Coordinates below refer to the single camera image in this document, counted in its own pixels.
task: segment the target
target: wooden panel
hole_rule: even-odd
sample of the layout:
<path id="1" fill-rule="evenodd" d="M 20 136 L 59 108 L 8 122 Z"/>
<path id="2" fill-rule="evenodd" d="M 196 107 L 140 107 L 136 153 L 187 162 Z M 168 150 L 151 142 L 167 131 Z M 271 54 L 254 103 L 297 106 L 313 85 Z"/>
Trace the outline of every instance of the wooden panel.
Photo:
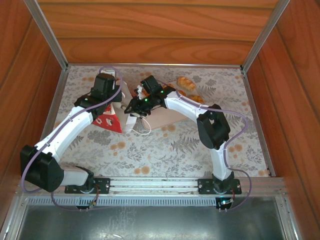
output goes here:
<path id="1" fill-rule="evenodd" d="M 301 85 L 279 32 L 274 29 L 259 57 L 301 181 L 320 219 L 320 122 Z"/>
<path id="2" fill-rule="evenodd" d="M 41 5 L 57 38 L 196 38 L 254 42 L 271 9 L 107 4 Z"/>
<path id="3" fill-rule="evenodd" d="M 34 101 L 28 111 L 28 115 L 22 121 L 23 128 L 21 135 L 15 145 L 13 154 L 10 156 L 9 166 L 0 184 L 1 224 L 5 219 L 20 178 L 20 151 L 25 144 L 34 145 L 39 141 L 55 94 L 60 73 L 61 67 L 54 54 L 51 53 L 46 60 L 42 78 L 38 79 L 38 88 L 34 96 Z"/>
<path id="4" fill-rule="evenodd" d="M 9 71 L 0 96 L 0 176 L 9 162 L 35 97 L 50 49 L 37 24 L 32 21 L 20 51 Z"/>
<path id="5" fill-rule="evenodd" d="M 0 87 L 30 21 L 31 15 L 22 0 L 0 1 Z"/>
<path id="6" fill-rule="evenodd" d="M 320 236 L 319 22 L 317 1 L 291 0 L 248 71 L 271 160 L 304 239 Z"/>
<path id="7" fill-rule="evenodd" d="M 272 98 L 259 57 L 252 63 L 247 76 L 273 166 L 277 176 L 284 177 L 299 228 L 305 239 L 317 239 L 320 234 L 317 219 L 312 206 L 306 204 L 310 201 L 308 192 L 293 162 L 293 153 L 275 107 L 277 102 Z"/>
<path id="8" fill-rule="evenodd" d="M 241 64 L 251 42 L 192 39 L 60 39 L 71 63 Z"/>
<path id="9" fill-rule="evenodd" d="M 38 0 L 39 3 L 108 3 L 108 4 L 167 4 L 167 5 L 205 5 L 227 7 L 271 8 L 277 0 Z"/>
<path id="10" fill-rule="evenodd" d="M 277 26 L 302 86 L 320 121 L 320 2 L 295 0 Z"/>

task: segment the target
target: pastry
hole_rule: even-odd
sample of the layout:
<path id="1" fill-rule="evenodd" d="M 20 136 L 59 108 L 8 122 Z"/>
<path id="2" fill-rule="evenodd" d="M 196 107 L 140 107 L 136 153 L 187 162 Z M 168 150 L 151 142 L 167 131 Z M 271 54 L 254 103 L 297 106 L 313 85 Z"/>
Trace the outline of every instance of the pastry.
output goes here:
<path id="1" fill-rule="evenodd" d="M 182 91 L 182 90 L 179 90 L 178 92 L 179 92 L 181 95 L 185 96 L 185 97 L 187 96 L 187 94 L 186 94 L 184 91 Z"/>
<path id="2" fill-rule="evenodd" d="M 197 103 L 200 103 L 200 104 L 205 104 L 205 101 L 204 99 L 201 97 L 201 96 L 198 96 L 198 95 L 189 95 L 188 96 L 189 99 L 197 102 Z"/>
<path id="3" fill-rule="evenodd" d="M 178 84 L 179 87 L 190 92 L 192 92 L 196 88 L 196 85 L 191 80 L 189 80 L 184 76 L 179 77 L 176 83 Z"/>

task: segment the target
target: enclosure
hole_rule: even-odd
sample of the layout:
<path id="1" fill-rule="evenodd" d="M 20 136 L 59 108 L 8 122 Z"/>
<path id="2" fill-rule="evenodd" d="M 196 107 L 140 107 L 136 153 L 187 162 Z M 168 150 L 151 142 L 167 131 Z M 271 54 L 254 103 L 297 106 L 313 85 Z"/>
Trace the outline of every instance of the enclosure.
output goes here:
<path id="1" fill-rule="evenodd" d="M 317 0 L 4 0 L 0 15 L 1 239 L 320 237 Z M 187 77 L 206 105 L 243 114 L 248 129 L 227 152 L 251 177 L 247 202 L 225 213 L 215 207 L 221 194 L 199 194 L 214 166 L 186 118 L 148 135 L 91 124 L 76 137 L 59 164 L 110 178 L 99 211 L 23 193 L 21 149 L 63 121 L 102 66 L 131 91 L 150 75 Z M 225 116 L 232 137 L 244 122 Z M 140 119 L 133 129 L 146 131 Z M 250 182 L 235 177 L 236 206 Z M 69 208 L 95 196 L 64 190 L 54 195 Z"/>

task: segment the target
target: black mounting bracket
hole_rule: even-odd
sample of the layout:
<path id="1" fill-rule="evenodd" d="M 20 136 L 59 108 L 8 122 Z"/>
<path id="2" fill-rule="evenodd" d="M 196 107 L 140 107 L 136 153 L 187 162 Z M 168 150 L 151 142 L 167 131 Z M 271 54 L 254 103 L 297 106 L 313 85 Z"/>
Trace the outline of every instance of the black mounting bracket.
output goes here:
<path id="1" fill-rule="evenodd" d="M 197 182 L 200 195 L 238 195 L 242 193 L 240 181 L 239 179 L 235 179 L 233 171 L 230 176 L 224 180 L 219 180 L 212 175 L 212 178 L 199 178 Z"/>
<path id="2" fill-rule="evenodd" d="M 96 194 L 97 188 L 99 189 L 99 194 L 109 194 L 110 190 L 110 178 L 106 177 L 94 177 L 92 187 L 87 190 L 83 189 L 82 186 L 69 185 L 65 186 L 65 194 Z"/>

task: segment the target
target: white cable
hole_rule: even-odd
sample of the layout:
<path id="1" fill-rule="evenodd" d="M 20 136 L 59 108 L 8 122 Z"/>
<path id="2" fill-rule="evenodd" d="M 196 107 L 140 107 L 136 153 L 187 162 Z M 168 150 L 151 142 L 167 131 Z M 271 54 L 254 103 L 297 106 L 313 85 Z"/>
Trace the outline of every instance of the white cable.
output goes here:
<path id="1" fill-rule="evenodd" d="M 149 126 L 149 132 L 148 132 L 148 133 L 140 133 L 140 132 L 137 132 L 136 130 L 133 130 L 133 129 L 132 129 L 132 131 L 134 131 L 135 133 L 137 133 L 137 134 L 139 134 L 139 135 L 148 135 L 148 134 L 151 133 L 151 126 L 150 126 L 149 122 L 148 122 L 146 119 L 142 118 L 142 120 L 144 120 L 144 121 L 146 122 L 146 124 L 148 124 L 148 126 Z"/>

